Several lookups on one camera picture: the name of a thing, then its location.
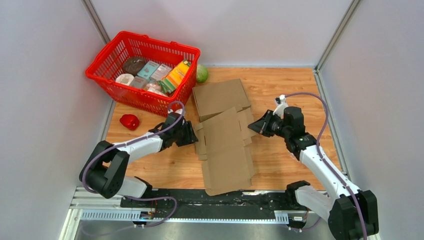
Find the large brown cardboard box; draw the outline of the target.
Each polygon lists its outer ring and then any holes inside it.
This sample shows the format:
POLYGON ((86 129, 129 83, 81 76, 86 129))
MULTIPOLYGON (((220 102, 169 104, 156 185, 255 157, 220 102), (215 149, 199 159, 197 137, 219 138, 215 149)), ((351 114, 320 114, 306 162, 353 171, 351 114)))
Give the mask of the large brown cardboard box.
POLYGON ((233 107, 238 110, 251 107, 247 91, 239 78, 195 86, 192 92, 200 122, 233 107))

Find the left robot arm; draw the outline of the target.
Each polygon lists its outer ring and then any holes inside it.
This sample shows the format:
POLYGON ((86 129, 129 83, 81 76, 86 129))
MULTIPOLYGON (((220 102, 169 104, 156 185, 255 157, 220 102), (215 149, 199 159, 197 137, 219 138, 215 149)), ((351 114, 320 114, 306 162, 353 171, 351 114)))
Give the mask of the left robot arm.
POLYGON ((172 145, 178 147, 198 141, 191 121, 179 112, 168 114, 144 135, 118 143, 97 143, 79 174, 79 180, 90 193, 110 199, 116 195, 133 198, 140 207, 148 207, 153 194, 148 184, 126 175, 128 165, 145 156, 159 153, 172 145))

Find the small cardboard sheet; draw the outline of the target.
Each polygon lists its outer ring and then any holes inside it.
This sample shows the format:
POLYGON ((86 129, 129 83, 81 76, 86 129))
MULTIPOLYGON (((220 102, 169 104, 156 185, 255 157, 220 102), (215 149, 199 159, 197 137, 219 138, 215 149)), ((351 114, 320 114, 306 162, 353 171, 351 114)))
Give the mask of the small cardboard sheet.
POLYGON ((255 132, 250 108, 232 107, 194 127, 205 192, 217 196, 252 186, 255 175, 249 145, 255 132))

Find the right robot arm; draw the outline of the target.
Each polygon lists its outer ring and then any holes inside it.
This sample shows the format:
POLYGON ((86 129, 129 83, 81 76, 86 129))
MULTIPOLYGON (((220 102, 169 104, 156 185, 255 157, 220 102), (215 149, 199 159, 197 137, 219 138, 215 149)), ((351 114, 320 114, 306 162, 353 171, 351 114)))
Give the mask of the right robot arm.
POLYGON ((377 197, 361 190, 330 161, 315 137, 306 132, 301 108, 286 107, 281 115, 272 110, 248 125, 252 131, 284 139, 287 150, 305 165, 325 188, 326 194, 305 180, 287 185, 286 205, 301 206, 315 212, 327 222, 336 240, 359 240, 379 232, 377 197))

